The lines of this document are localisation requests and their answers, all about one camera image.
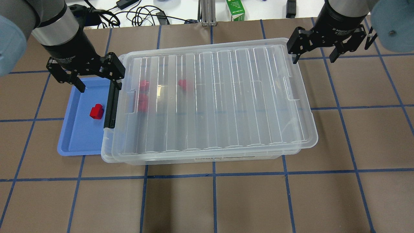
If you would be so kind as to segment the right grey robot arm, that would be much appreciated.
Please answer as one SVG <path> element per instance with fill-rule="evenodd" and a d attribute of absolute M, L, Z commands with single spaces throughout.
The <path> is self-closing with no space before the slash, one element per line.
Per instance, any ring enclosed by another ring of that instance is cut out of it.
<path fill-rule="evenodd" d="M 294 29 L 287 50 L 294 64 L 302 54 L 323 47 L 333 47 L 329 59 L 335 62 L 363 41 L 368 49 L 376 39 L 389 51 L 412 52 L 413 20 L 412 0 L 326 0 L 310 30 Z"/>

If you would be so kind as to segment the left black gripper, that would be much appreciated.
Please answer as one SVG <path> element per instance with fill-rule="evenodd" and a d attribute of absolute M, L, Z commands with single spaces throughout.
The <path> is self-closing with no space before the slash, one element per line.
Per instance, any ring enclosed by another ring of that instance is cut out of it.
<path fill-rule="evenodd" d="M 96 75 L 113 81 L 117 90 L 122 89 L 122 79 L 125 77 L 125 67 L 114 52 L 105 56 L 95 56 L 87 59 L 70 57 L 67 63 L 58 62 L 50 57 L 46 69 L 59 83 L 74 84 L 80 93 L 85 92 L 85 84 L 79 76 Z"/>

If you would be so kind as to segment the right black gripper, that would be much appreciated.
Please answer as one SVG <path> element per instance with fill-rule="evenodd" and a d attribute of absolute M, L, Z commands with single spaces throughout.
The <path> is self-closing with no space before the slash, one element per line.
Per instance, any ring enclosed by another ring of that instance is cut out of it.
<path fill-rule="evenodd" d="M 329 59 L 331 63 L 336 62 L 340 54 L 346 52 L 355 52 L 362 44 L 367 33 L 363 25 L 357 26 L 347 35 L 337 35 L 332 28 L 327 30 L 317 31 L 315 28 L 305 30 L 302 27 L 297 27 L 290 36 L 287 42 L 287 50 L 292 56 L 293 64 L 299 61 L 299 55 L 312 51 L 321 47 L 335 47 L 330 53 Z"/>

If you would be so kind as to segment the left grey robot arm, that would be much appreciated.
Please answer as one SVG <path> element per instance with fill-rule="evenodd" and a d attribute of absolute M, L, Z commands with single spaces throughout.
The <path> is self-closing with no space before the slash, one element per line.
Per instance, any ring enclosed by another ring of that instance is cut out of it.
<path fill-rule="evenodd" d="M 83 93 L 80 76 L 96 75 L 121 90 L 125 68 L 118 56 L 97 54 L 64 0 L 2 0 L 0 11 L 1 76 L 12 72 L 33 36 L 49 52 L 46 69 L 57 82 L 72 84 Z"/>

